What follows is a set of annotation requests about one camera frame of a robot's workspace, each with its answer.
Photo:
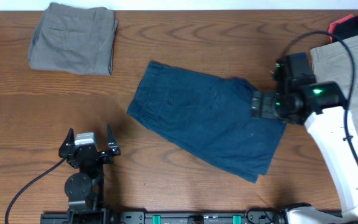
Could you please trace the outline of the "navy blue shorts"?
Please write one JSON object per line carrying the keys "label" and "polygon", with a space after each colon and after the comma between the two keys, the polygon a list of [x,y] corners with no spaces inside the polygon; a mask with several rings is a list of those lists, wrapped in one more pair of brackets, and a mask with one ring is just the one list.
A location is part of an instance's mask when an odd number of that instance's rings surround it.
{"label": "navy blue shorts", "polygon": [[150,62],[127,114],[212,166],[255,183],[267,174],[286,128],[251,116],[255,90],[245,79]]}

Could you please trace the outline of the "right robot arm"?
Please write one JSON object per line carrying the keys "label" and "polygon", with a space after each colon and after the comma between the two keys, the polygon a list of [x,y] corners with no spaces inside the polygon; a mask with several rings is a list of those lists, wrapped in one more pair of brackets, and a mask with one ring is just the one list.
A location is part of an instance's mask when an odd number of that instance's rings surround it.
{"label": "right robot arm", "polygon": [[252,117],[303,125],[318,146],[341,203],[339,215],[299,203],[284,208],[275,223],[358,223],[358,135],[348,101],[334,82],[281,93],[254,91]]}

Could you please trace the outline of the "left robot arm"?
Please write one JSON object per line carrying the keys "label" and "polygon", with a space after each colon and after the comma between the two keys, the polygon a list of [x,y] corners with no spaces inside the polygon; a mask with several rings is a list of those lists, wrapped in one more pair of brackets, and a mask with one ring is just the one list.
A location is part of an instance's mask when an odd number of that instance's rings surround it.
{"label": "left robot arm", "polygon": [[94,133],[74,134],[69,130],[59,148],[59,156],[79,172],[65,182],[68,197],[68,223],[119,223],[117,213],[104,205],[103,166],[112,164],[121,151],[110,125],[105,151],[97,150]]}

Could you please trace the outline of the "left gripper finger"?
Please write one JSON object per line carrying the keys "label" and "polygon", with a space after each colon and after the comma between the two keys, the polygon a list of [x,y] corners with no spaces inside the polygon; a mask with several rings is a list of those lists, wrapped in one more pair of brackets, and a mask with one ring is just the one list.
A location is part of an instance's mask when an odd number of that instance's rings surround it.
{"label": "left gripper finger", "polygon": [[112,151],[117,151],[117,141],[112,133],[110,124],[106,125],[107,129],[107,144]]}
{"label": "left gripper finger", "polygon": [[63,141],[62,145],[59,148],[60,152],[69,152],[72,145],[74,144],[74,130],[72,128],[69,129],[68,134]]}

